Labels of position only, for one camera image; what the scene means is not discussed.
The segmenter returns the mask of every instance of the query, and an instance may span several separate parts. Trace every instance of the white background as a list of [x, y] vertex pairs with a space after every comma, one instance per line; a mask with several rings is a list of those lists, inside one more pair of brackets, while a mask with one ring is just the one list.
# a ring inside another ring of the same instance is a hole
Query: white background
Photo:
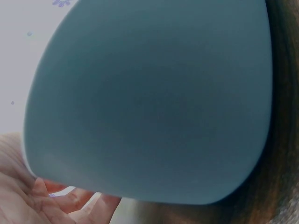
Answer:
[[77, 2], [58, 7], [53, 1], [4, 0], [0, 4], [0, 134], [22, 130], [38, 62], [57, 26]]

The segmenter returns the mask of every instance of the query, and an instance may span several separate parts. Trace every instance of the finger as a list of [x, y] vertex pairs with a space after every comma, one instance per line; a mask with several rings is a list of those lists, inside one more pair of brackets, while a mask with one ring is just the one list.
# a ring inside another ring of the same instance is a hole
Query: finger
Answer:
[[87, 220], [92, 224], [109, 224], [121, 198], [101, 194]]
[[70, 218], [72, 218], [74, 221], [76, 221], [76, 223], [79, 220], [86, 219], [87, 215], [93, 209], [94, 205], [96, 204], [96, 202], [99, 198], [100, 198], [100, 194], [97, 193], [97, 195], [94, 197], [94, 199], [88, 205], [83, 207], [81, 210], [69, 213]]
[[63, 189], [66, 189], [68, 187], [66, 185], [56, 183], [56, 182], [53, 182], [53, 181], [49, 181], [49, 180], [43, 180], [43, 181], [46, 185], [46, 188], [47, 188], [47, 191], [48, 191], [49, 194], [59, 192], [59, 191], [61, 191]]
[[99, 200], [101, 194], [98, 194], [88, 205], [86, 205], [85, 208], [82, 209], [82, 211], [85, 213], [85, 214], [89, 214], [93, 207], [95, 206], [96, 202]]
[[88, 202], [94, 192], [75, 188], [70, 193], [64, 196], [54, 197], [60, 209], [65, 213], [78, 211]]

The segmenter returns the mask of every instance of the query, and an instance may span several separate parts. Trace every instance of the hand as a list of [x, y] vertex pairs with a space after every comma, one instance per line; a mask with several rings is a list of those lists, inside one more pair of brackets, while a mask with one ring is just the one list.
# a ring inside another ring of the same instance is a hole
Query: hand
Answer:
[[19, 133], [0, 135], [1, 224], [109, 224], [120, 198], [75, 188], [50, 197], [67, 186], [35, 179], [24, 165]]

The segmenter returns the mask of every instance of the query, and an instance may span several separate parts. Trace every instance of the small flower decoration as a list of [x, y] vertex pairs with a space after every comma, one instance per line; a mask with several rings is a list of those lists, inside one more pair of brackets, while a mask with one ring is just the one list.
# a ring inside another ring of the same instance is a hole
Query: small flower decoration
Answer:
[[54, 0], [54, 2], [52, 3], [52, 5], [54, 5], [54, 6], [58, 5], [58, 7], [63, 7], [64, 5], [69, 6], [70, 5], [70, 1], [71, 0]]

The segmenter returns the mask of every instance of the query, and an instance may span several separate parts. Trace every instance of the dark teal surface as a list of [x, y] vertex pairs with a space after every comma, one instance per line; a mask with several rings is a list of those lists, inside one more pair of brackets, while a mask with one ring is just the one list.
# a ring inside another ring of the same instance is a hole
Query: dark teal surface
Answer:
[[34, 174], [135, 199], [212, 203], [258, 161], [271, 118], [261, 0], [81, 0], [28, 99]]

